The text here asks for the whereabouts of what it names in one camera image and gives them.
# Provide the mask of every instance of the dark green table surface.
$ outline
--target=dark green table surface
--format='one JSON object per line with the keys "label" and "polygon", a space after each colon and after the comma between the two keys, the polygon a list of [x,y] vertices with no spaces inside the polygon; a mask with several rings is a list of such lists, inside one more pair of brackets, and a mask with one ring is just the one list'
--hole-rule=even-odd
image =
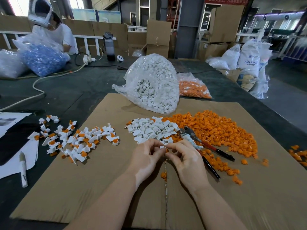
{"label": "dark green table surface", "polygon": [[[108,62],[106,57],[103,57],[100,61],[90,64],[90,66],[120,65],[128,68],[135,60],[135,57],[125,58],[124,62],[120,64],[118,62]],[[307,135],[304,132],[294,127],[282,116],[242,90],[207,63],[178,60],[171,60],[171,62],[177,72],[196,73],[195,77],[201,79],[207,85],[213,97],[212,101],[238,102],[241,104],[285,149],[289,149],[291,145],[295,144],[300,145],[301,148],[307,148]],[[74,67],[72,60],[72,63],[67,64],[66,69]],[[115,66],[86,67],[67,76],[47,78],[36,85],[37,88],[46,92],[44,97],[26,101],[7,110],[7,112],[27,112],[29,110],[35,112],[35,114],[22,120],[21,122],[23,123],[37,123],[40,117],[51,114],[59,116],[61,118],[60,123],[63,125],[68,124],[69,120],[77,120],[77,125],[80,126],[107,93],[115,92],[111,88],[112,84],[125,84],[123,79],[125,73],[125,70],[118,70]],[[35,80],[36,78],[17,81],[0,80],[0,108],[38,94],[38,91],[32,89],[32,84]],[[39,146],[38,160],[35,166],[27,171],[29,182],[27,188],[21,187],[20,174],[14,174],[0,180],[1,230],[60,230],[66,226],[59,223],[9,219],[10,213],[29,192],[53,159],[53,157],[46,154],[45,148]]]}

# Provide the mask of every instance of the red banner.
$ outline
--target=red banner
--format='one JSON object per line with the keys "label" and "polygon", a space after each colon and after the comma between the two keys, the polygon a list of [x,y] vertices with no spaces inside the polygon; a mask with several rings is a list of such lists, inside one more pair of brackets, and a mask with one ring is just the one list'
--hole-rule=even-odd
{"label": "red banner", "polygon": [[227,4],[227,5],[246,5],[248,0],[205,0],[205,3]]}

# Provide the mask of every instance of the white paper sheet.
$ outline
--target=white paper sheet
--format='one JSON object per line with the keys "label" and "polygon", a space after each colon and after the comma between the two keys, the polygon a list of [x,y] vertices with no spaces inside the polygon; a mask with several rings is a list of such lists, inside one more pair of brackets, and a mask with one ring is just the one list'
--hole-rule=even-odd
{"label": "white paper sheet", "polygon": [[0,166],[0,179],[21,172],[19,161],[21,151],[25,154],[27,170],[33,168],[38,156],[38,143],[39,140],[29,140],[6,164]]}
{"label": "white paper sheet", "polygon": [[0,112],[0,138],[8,129],[32,113]]}

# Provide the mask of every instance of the hand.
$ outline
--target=hand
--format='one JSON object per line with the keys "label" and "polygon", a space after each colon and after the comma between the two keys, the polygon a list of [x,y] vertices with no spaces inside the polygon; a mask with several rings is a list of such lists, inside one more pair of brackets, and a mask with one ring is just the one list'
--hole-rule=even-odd
{"label": "hand", "polygon": [[177,155],[171,152],[165,154],[176,166],[181,182],[191,195],[210,186],[203,159],[189,141],[184,139],[178,143],[169,143],[165,147],[172,149],[172,152],[178,151],[183,155],[181,161]]}
{"label": "hand", "polygon": [[148,139],[135,148],[127,172],[133,173],[136,177],[136,189],[153,172],[157,161],[164,156],[166,148],[159,140]]}

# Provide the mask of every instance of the white t-shirt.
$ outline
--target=white t-shirt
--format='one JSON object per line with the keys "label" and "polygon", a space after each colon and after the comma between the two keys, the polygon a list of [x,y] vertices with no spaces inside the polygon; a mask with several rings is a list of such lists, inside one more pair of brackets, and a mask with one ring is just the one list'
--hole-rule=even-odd
{"label": "white t-shirt", "polygon": [[61,23],[58,28],[53,31],[41,26],[34,25],[32,32],[43,37],[51,38],[53,41],[59,43],[60,45],[69,45],[71,46],[69,54],[78,54],[78,49],[75,46],[75,39],[72,35],[71,29],[63,23]]}

